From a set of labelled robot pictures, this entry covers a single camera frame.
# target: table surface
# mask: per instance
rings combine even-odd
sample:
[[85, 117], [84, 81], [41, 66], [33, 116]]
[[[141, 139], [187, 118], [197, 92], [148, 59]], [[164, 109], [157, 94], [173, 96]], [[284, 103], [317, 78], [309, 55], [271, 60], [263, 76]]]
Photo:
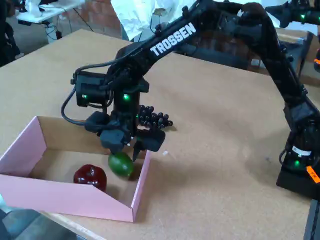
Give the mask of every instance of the table surface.
[[16, 15], [18, 20], [39, 24], [45, 20], [51, 19], [54, 16], [60, 15], [70, 9], [78, 7], [85, 3], [85, 0], [59, 0], [50, 4], [40, 5], [44, 9], [41, 16], [35, 17], [30, 12], [19, 12]]
[[[80, 30], [0, 68], [0, 153], [33, 116], [60, 116], [76, 68], [127, 44]], [[171, 53], [145, 79], [141, 104], [176, 130], [152, 154], [137, 222], [45, 214], [88, 240], [301, 240], [310, 200], [276, 186], [289, 127], [271, 78]], [[319, 107], [320, 90], [307, 89]], [[93, 111], [74, 97], [66, 108], [74, 119]]]

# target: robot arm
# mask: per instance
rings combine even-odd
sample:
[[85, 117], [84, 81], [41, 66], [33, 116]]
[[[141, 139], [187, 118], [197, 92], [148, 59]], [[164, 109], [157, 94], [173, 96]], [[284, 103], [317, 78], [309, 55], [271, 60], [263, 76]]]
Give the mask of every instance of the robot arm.
[[[258, 3], [245, 5], [232, 2], [197, 0], [188, 9], [182, 9], [182, 17], [165, 29], [156, 27], [155, 36], [142, 43], [133, 43], [122, 48], [115, 61], [81, 67], [75, 71], [71, 83], [73, 92], [62, 106], [61, 113], [69, 122], [84, 125], [96, 133], [105, 148], [112, 153], [121, 151], [133, 137], [133, 160], [140, 150], [158, 151], [165, 133], [160, 129], [139, 130], [138, 113], [140, 93], [147, 93], [149, 84], [143, 76], [159, 59], [183, 45], [190, 38], [206, 30], [222, 31], [242, 39], [256, 52], [284, 99], [285, 118], [291, 132], [284, 151], [280, 155], [283, 167], [290, 171], [305, 171], [306, 166], [319, 160], [319, 111], [307, 98], [307, 91], [299, 82], [290, 62], [279, 44], [276, 30], [268, 14]], [[111, 65], [106, 74], [84, 71]], [[75, 122], [64, 114], [73, 93], [81, 107], [102, 108], [85, 123]], [[107, 107], [114, 101], [113, 111], [107, 114]]]
[[286, 28], [291, 22], [302, 24], [320, 24], [320, 0], [314, 0], [314, 7], [309, 0], [292, 0], [283, 5], [268, 6], [265, 10], [280, 21], [280, 28]]

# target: person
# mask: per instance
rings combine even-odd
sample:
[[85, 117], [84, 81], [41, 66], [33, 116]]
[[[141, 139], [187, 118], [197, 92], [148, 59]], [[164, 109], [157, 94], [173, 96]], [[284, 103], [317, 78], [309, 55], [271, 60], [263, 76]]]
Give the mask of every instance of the person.
[[[16, 43], [13, 38], [13, 29], [6, 22], [7, 17], [15, 15], [15, 7], [11, 0], [0, 0], [0, 67], [15, 59]], [[13, 40], [13, 45], [8, 44], [8, 39]]]

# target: brick wall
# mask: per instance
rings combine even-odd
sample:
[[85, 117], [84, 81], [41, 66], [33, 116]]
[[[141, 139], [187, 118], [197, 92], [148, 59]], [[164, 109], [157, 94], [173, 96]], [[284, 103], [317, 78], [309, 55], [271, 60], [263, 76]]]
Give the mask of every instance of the brick wall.
[[[110, 1], [111, 0], [86, 0], [85, 4], [79, 6], [76, 10], [93, 29], [98, 28], [101, 30], [99, 32], [103, 32], [103, 29], [111, 29], [118, 31], [120, 34], [121, 24]], [[74, 10], [68, 11], [68, 16], [72, 24], [84, 24]]]

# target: white sticker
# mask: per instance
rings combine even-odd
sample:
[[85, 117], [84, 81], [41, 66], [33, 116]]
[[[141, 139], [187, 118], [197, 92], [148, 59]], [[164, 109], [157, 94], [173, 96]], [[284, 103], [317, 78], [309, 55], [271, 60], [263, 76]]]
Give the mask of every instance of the white sticker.
[[292, 147], [292, 150], [301, 156], [310, 156], [311, 155], [311, 151], [303, 151], [295, 146]]

